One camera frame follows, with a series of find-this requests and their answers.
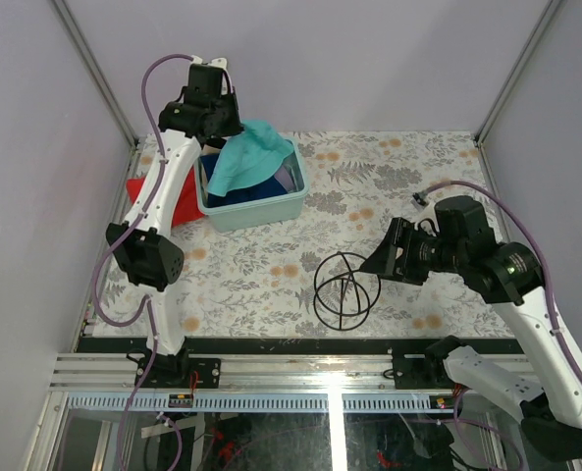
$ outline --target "teal plastic basket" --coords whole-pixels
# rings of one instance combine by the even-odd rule
[[[287,139],[294,147],[294,153],[284,160],[283,165],[289,170],[295,183],[295,191],[282,196],[258,199],[246,203],[230,204],[219,208],[209,208],[201,189],[201,160],[194,163],[194,177],[196,179],[196,198],[199,210],[210,218],[214,229],[219,233],[235,231],[236,229],[251,228],[263,224],[277,223],[296,219],[301,214],[303,200],[310,190],[310,183],[306,176],[303,157],[293,139]]]

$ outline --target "glass panel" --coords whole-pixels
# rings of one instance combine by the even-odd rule
[[[170,417],[179,425],[183,439],[176,469],[487,469],[488,465],[475,454],[482,454],[501,469],[519,468],[516,453],[506,440],[479,426],[461,424],[464,437],[476,451],[472,454],[456,433],[450,414],[377,414],[367,409],[344,413],[343,402],[335,399],[330,394],[330,413],[172,412]],[[524,469],[569,469],[568,464],[550,463],[536,452],[522,437],[517,423],[485,398],[468,394],[463,404],[462,419],[492,426],[515,443],[527,463]],[[76,410],[68,427],[60,469],[118,471],[120,417],[120,412]],[[158,425],[155,413],[136,412],[129,417],[124,431],[127,469],[169,469],[177,456],[176,434]]]

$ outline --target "floral tablecloth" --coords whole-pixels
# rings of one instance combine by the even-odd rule
[[[406,338],[510,337],[504,322],[451,275],[431,275],[423,287],[385,282],[376,306],[358,329],[336,332],[315,316],[315,270],[328,255],[369,255],[392,217],[414,218],[413,191],[442,179],[484,184],[467,132],[294,132],[311,189],[301,216],[218,234],[206,219],[176,227],[185,253],[177,281],[184,333],[197,337]],[[136,173],[151,163],[148,137]],[[458,194],[447,188],[438,197]],[[483,201],[493,214],[489,203]],[[132,315],[140,295],[113,263],[103,290],[105,311]],[[143,321],[116,329],[96,321],[95,336],[146,336]]]

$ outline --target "gray wall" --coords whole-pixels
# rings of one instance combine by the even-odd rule
[[[0,470],[70,347],[128,148],[46,1],[0,0]]]
[[[244,118],[282,131],[475,131],[548,0],[69,0],[138,133],[139,77],[226,56]],[[159,109],[185,65],[151,79]]]
[[[501,197],[541,242],[582,346],[582,0],[569,0],[486,145]]]

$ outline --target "robotic arm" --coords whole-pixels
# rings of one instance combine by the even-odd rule
[[[483,205],[469,196],[427,207],[420,221],[414,225],[392,219],[360,271],[419,286],[431,271],[459,274],[513,331],[541,385],[484,359],[455,337],[429,348],[425,373],[437,382],[463,384],[505,410],[548,459],[582,458],[582,383],[570,365],[575,361],[582,371],[582,352],[560,316],[559,329],[551,327],[535,255],[521,243],[496,242]],[[421,229],[424,222],[433,234]],[[558,332],[569,347],[569,358],[556,339]]]
[[[169,383],[182,382],[189,370],[179,311],[175,309],[178,293],[173,283],[182,273],[184,253],[169,240],[173,214],[202,146],[210,143],[220,148],[225,143],[223,137],[242,132],[236,94],[230,88],[227,72],[196,62],[200,61],[190,65],[188,85],[182,88],[180,97],[167,104],[159,117],[166,158],[156,153],[132,209],[123,223],[110,224],[106,231],[108,243],[114,245],[137,222],[132,233],[117,244],[114,256],[130,283],[153,302],[158,336],[151,372]],[[149,335],[149,352],[153,343]],[[149,352],[138,362],[139,368],[146,366]]]

